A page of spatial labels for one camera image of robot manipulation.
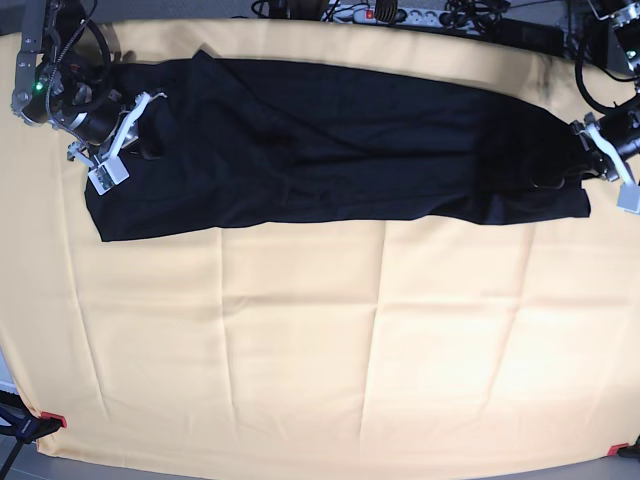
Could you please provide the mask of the dark navy T-shirt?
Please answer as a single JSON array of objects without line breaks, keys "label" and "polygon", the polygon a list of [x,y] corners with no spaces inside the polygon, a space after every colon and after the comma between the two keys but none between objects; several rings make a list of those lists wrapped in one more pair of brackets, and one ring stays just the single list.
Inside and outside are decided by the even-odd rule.
[{"label": "dark navy T-shirt", "polygon": [[568,124],[503,94],[410,76],[198,52],[114,70],[149,92],[129,177],[85,191],[103,241],[268,222],[480,225],[585,218]]}]

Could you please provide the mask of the white power strip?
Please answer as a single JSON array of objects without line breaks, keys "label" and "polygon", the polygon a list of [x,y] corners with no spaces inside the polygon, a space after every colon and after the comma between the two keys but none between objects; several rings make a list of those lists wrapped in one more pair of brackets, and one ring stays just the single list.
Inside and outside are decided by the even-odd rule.
[{"label": "white power strip", "polygon": [[350,21],[365,25],[390,25],[397,27],[424,27],[437,29],[456,29],[473,31],[475,26],[471,20],[465,20],[459,13],[453,16],[444,10],[424,8],[399,8],[391,20],[381,20],[375,16],[375,9],[370,6],[357,5],[346,10],[346,15],[339,18],[342,22]]}]

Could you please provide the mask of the yellow table cloth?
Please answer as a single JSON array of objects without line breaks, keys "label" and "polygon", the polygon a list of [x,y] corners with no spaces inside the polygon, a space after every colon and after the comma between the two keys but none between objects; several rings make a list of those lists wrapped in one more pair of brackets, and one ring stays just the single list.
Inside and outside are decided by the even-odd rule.
[{"label": "yellow table cloth", "polygon": [[211,479],[454,479],[639,434],[639,219],[262,225],[104,243],[66,136],[10,109],[1,347],[42,453]]}]

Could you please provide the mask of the red-black clamp right corner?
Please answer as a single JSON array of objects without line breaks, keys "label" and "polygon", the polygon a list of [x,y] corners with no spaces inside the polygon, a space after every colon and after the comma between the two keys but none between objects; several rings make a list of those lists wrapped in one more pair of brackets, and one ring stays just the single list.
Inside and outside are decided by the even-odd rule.
[{"label": "red-black clamp right corner", "polygon": [[609,457],[620,457],[625,459],[640,460],[640,437],[633,444],[624,443],[613,445],[607,455]]}]

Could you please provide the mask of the red-black clamp corner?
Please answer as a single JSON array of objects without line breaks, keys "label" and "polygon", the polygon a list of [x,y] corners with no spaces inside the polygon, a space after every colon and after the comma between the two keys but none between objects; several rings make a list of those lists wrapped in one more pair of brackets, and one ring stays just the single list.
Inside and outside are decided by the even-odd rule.
[{"label": "red-black clamp corner", "polygon": [[40,438],[56,433],[67,427],[63,416],[44,412],[41,417],[35,417],[29,411],[16,415],[10,411],[1,409],[1,434],[14,437],[18,442],[30,444]]},{"label": "red-black clamp corner", "polygon": [[625,459],[640,460],[640,437],[633,444],[624,443],[613,445],[607,455],[609,457],[620,457]]}]

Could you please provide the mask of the red-black clamp left corner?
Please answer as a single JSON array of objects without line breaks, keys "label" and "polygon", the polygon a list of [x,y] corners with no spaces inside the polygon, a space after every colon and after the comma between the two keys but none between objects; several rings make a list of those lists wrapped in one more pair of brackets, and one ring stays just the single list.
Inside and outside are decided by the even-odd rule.
[{"label": "red-black clamp left corner", "polygon": [[16,415],[10,411],[1,409],[1,434],[14,437],[18,442],[30,444],[40,438],[56,433],[67,427],[63,416],[44,412],[41,417],[35,417],[29,411]]}]

